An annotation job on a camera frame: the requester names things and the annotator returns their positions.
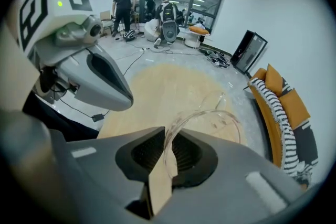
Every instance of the orange sofa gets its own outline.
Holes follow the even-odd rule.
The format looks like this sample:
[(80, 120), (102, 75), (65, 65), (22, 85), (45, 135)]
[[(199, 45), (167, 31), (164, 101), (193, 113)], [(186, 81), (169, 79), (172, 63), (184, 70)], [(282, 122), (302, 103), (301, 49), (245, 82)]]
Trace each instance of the orange sofa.
[[(318, 154), (305, 105), (271, 65), (267, 70), (260, 68), (247, 84), (266, 123), (273, 163), (301, 185), (308, 186)], [(275, 84), (277, 90), (271, 90)]]

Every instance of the orange cushion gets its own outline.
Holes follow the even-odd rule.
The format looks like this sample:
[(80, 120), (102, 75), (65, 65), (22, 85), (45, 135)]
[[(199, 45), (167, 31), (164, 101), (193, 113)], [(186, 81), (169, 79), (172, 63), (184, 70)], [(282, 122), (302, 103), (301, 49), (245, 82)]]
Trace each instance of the orange cushion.
[(209, 31), (206, 29), (202, 29), (200, 27), (197, 26), (189, 26), (189, 30), (195, 33), (198, 33), (200, 35), (206, 35), (209, 34)]
[(259, 68), (258, 71), (254, 74), (254, 76), (252, 78), (250, 78), (250, 80), (252, 79), (261, 79), (262, 81), (265, 81), (266, 78), (266, 70), (264, 68)]
[(282, 77), (270, 64), (267, 66), (265, 86), (267, 89), (270, 89), (273, 93), (275, 93), (277, 97), (281, 96)]
[(303, 121), (310, 118), (305, 104), (295, 89), (281, 96), (279, 100), (293, 130), (296, 129)]

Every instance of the wire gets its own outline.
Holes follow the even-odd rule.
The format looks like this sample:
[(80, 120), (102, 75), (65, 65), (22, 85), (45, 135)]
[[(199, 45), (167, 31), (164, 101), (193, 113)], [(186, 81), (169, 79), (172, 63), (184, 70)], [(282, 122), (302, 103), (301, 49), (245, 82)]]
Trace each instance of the wire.
[(133, 46), (134, 48), (137, 48), (137, 49), (145, 49), (145, 48), (143, 48), (143, 47), (135, 46), (135, 45), (129, 43), (128, 41), (126, 41), (126, 44), (131, 45), (131, 46)]
[(54, 92), (54, 93), (55, 93), (55, 92), (64, 92), (64, 93), (65, 93), (67, 90), (70, 90), (70, 88), (65, 89), (65, 90), (63, 90), (63, 91), (62, 91), (62, 90), (60, 90), (60, 91), (56, 91), (56, 90), (50, 88), (50, 91), (52, 91), (52, 92)]
[(61, 98), (60, 98), (59, 100), (60, 100), (62, 103), (66, 104), (68, 107), (70, 107), (70, 108), (72, 108), (72, 109), (74, 109), (74, 110), (77, 110), (78, 112), (82, 113), (82, 114), (85, 115), (86, 117), (92, 118), (92, 116), (89, 116), (89, 115), (85, 114), (84, 112), (81, 112), (80, 110), (73, 108), (72, 106), (70, 106), (69, 104), (67, 104), (66, 102), (64, 102)]
[(134, 55), (134, 54), (137, 54), (138, 52), (139, 52), (139, 51), (136, 51), (136, 52), (134, 52), (134, 53), (132, 53), (132, 54), (130, 54), (130, 55), (126, 55), (126, 56), (120, 57), (120, 58), (116, 59), (115, 61), (118, 61), (118, 60), (123, 59), (123, 58), (126, 58), (126, 57), (130, 57), (130, 56), (132, 56), (132, 55)]
[(128, 67), (128, 69), (126, 69), (126, 71), (125, 71), (125, 73), (123, 74), (124, 76), (125, 76), (125, 74), (127, 73), (127, 71), (131, 68), (131, 66), (136, 62), (136, 61), (138, 61), (140, 58), (141, 58), (141, 56), (143, 56), (144, 55), (144, 53), (145, 53), (145, 51), (143, 51), (143, 53), (133, 62), (133, 63), (131, 63), (131, 65)]
[(86, 48), (85, 50), (87, 50), (91, 55), (93, 55), (93, 52), (89, 50), (88, 48)]
[(156, 54), (174, 54), (174, 55), (194, 55), (194, 56), (197, 56), (197, 55), (203, 55), (203, 54), (179, 54), (177, 52), (173, 52), (171, 51), (171, 48), (169, 48), (168, 50), (161, 50), (161, 51), (154, 51), (154, 50), (151, 50), (151, 52), (154, 52)]

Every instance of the black backpack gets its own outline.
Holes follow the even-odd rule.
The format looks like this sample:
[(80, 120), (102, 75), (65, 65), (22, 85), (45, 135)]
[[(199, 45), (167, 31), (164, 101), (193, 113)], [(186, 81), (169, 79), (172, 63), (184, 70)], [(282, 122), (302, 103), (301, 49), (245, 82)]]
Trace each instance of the black backpack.
[(175, 20), (175, 18), (174, 18), (174, 6), (173, 6), (172, 3), (167, 4), (163, 8), (162, 20), (164, 22), (166, 22), (168, 20)]

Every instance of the shoe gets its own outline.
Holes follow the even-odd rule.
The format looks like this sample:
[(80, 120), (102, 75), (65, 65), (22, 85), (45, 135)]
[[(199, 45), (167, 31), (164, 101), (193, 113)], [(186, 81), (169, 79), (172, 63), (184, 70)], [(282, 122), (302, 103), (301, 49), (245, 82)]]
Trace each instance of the shoe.
[(161, 38), (158, 38), (155, 42), (154, 42), (154, 48), (157, 49), (157, 46), (161, 43)]

